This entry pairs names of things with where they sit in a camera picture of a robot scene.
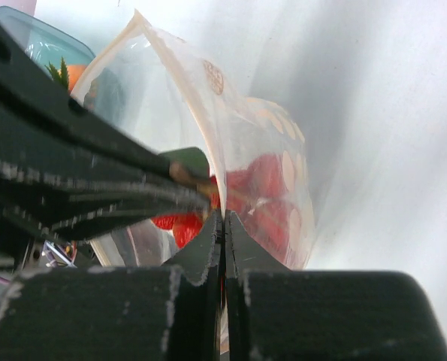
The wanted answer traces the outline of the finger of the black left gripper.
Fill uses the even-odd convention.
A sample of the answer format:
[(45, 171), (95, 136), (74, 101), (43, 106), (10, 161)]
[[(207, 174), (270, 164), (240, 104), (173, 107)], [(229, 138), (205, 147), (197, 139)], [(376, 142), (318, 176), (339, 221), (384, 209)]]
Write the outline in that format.
[(170, 162), (81, 106), (27, 57), (0, 25), (0, 105), (69, 144), (125, 165), (169, 175)]
[(149, 172), (106, 165), (77, 177), (0, 160), (0, 222), (41, 240), (85, 241), (156, 216), (209, 211), (196, 189)]

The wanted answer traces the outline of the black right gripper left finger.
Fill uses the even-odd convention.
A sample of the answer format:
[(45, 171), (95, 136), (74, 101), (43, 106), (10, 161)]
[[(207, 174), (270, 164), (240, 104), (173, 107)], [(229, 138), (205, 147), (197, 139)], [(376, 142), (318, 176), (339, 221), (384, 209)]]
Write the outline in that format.
[(223, 220), (159, 267), (35, 269), (0, 299), (0, 360), (217, 360)]

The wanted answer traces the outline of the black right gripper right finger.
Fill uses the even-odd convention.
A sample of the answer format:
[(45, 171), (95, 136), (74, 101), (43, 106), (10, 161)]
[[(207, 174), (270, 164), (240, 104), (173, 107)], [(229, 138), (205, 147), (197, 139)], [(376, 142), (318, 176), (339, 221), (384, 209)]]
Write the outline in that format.
[(418, 282), (392, 271), (292, 271), (225, 218), (232, 360), (447, 360)]

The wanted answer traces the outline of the fake pineapple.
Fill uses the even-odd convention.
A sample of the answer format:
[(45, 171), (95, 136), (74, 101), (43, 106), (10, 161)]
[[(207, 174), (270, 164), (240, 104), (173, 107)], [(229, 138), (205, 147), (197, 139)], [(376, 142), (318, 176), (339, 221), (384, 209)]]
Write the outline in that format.
[(68, 64), (64, 57), (61, 57), (58, 65), (49, 62), (44, 67), (48, 71), (53, 82), (62, 86), (69, 93), (73, 91), (76, 83), (87, 68), (86, 65)]

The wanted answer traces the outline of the fake red grapes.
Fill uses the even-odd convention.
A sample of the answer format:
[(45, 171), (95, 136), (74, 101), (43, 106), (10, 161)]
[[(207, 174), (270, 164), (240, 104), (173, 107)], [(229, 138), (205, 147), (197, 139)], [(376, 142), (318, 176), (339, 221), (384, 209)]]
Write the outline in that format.
[(303, 268), (310, 251), (311, 203), (305, 195), (307, 165), (301, 150), (263, 153), (248, 165), (227, 171), (226, 194), (198, 148), (166, 152), (165, 157), (201, 171), (197, 189), (213, 210), (239, 217), (250, 237), (283, 265)]

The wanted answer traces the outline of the clear dotted zip top bag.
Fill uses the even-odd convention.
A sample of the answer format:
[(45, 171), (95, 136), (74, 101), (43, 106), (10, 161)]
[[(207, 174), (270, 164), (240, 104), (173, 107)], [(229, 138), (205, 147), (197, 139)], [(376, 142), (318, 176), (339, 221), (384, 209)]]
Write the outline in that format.
[(306, 159), (304, 135), (285, 109), (242, 96), (207, 54), (139, 13), (91, 61), (71, 94), (157, 153), (200, 149), (222, 196), (226, 172), (263, 153), (301, 150)]

